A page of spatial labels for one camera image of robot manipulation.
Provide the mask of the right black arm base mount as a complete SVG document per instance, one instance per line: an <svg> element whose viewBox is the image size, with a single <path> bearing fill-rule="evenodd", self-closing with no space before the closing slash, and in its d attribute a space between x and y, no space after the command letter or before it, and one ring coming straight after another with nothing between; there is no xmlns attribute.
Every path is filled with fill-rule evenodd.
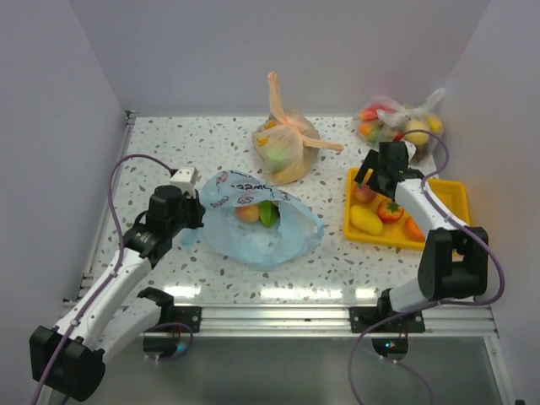
<svg viewBox="0 0 540 405"><path fill-rule="evenodd" d="M384 290L375 305L349 307L348 318L352 333L361 334L369 329L369 333L375 335L386 334L387 337L371 339L373 349L385 359L401 360L408 353L409 335L424 333L426 328L421 311L397 316L389 292L389 289Z"/></svg>

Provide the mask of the red apple with stem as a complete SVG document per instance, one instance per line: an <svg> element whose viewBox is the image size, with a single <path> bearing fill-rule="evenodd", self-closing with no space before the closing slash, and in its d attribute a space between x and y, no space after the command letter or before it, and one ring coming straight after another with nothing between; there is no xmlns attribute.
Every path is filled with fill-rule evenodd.
<svg viewBox="0 0 540 405"><path fill-rule="evenodd" d="M358 183L356 182L353 188L353 196L358 203L369 204L377 197L377 193L372 190L367 181L370 179L373 173L372 169L368 169L364 179Z"/></svg>

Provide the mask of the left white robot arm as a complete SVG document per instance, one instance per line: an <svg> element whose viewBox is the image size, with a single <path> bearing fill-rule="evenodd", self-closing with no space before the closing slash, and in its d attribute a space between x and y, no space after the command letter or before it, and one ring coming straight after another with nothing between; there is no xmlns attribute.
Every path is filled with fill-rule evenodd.
<svg viewBox="0 0 540 405"><path fill-rule="evenodd" d="M187 183L159 186L132 227L120 239L116 260L90 291L54 327L37 327L30 336L30 363L37 382L31 403L48 386L76 401L87 400L101 383L106 363L148 329L192 333L176 318L170 294L146 288L124 316L126 297L169 252L183 230L203 226L205 209Z"/></svg>

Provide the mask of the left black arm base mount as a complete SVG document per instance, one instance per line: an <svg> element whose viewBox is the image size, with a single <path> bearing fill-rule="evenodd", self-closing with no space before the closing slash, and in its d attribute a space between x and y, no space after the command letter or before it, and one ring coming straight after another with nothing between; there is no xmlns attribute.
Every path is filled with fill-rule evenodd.
<svg viewBox="0 0 540 405"><path fill-rule="evenodd" d="M194 336L200 331L203 309L193 305L175 305L175 299L165 291L148 287L137 295L159 307L159 319L143 339L143 351L156 363L184 357L192 348Z"/></svg>

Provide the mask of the orange round fruit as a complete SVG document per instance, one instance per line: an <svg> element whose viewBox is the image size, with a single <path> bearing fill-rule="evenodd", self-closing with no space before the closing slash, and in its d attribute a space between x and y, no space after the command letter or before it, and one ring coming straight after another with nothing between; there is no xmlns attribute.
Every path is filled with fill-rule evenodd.
<svg viewBox="0 0 540 405"><path fill-rule="evenodd" d="M260 220L260 209L257 204L236 207L235 214L240 221L248 224L254 224Z"/></svg>

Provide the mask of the light blue printed plastic bag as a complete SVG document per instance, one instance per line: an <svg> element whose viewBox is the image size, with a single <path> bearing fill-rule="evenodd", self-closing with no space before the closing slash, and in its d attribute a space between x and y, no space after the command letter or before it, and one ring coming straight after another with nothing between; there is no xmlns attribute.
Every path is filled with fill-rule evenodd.
<svg viewBox="0 0 540 405"><path fill-rule="evenodd" d="M240 221L235 208L272 201L279 218L271 227L260 220ZM252 267L271 268L313 252L324 235L324 222L297 197L238 170L221 170L200 191L203 227L181 232L185 247L209 250Z"/></svg>

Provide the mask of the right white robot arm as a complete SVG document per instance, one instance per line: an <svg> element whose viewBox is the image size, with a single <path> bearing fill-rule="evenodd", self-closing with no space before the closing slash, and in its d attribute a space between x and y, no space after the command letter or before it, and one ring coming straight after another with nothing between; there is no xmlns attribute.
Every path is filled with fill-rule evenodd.
<svg viewBox="0 0 540 405"><path fill-rule="evenodd" d="M383 142L371 150L356 179L397 203L412 216L425 237L413 280L387 289L377 300L375 319L386 331L406 321L406 311L445 299L467 299L485 293L488 284L489 238L482 227L469 227L434 194L427 177L409 166L403 142Z"/></svg>

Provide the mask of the orange carrot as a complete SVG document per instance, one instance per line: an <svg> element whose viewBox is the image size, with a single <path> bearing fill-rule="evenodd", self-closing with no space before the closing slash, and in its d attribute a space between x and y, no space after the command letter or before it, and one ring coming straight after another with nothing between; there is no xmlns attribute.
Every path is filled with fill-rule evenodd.
<svg viewBox="0 0 540 405"><path fill-rule="evenodd" d="M404 223L404 233L413 241L424 243L425 237L422 230L417 226L412 217L408 217Z"/></svg>

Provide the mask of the green fruit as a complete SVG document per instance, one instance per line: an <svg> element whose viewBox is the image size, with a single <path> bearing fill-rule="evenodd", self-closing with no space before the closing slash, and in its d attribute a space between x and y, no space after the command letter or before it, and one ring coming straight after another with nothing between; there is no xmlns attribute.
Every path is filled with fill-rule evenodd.
<svg viewBox="0 0 540 405"><path fill-rule="evenodd" d="M273 227L279 218L278 206L272 201L262 201L258 207L260 222L267 228Z"/></svg>

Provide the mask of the red strawberry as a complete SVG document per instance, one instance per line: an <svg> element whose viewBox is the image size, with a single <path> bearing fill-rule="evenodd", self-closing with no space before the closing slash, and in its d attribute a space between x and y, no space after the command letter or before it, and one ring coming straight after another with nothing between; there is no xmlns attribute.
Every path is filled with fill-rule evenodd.
<svg viewBox="0 0 540 405"><path fill-rule="evenodd" d="M376 214L383 224L394 224L404 215L404 208L391 199L384 199L378 205Z"/></svg>

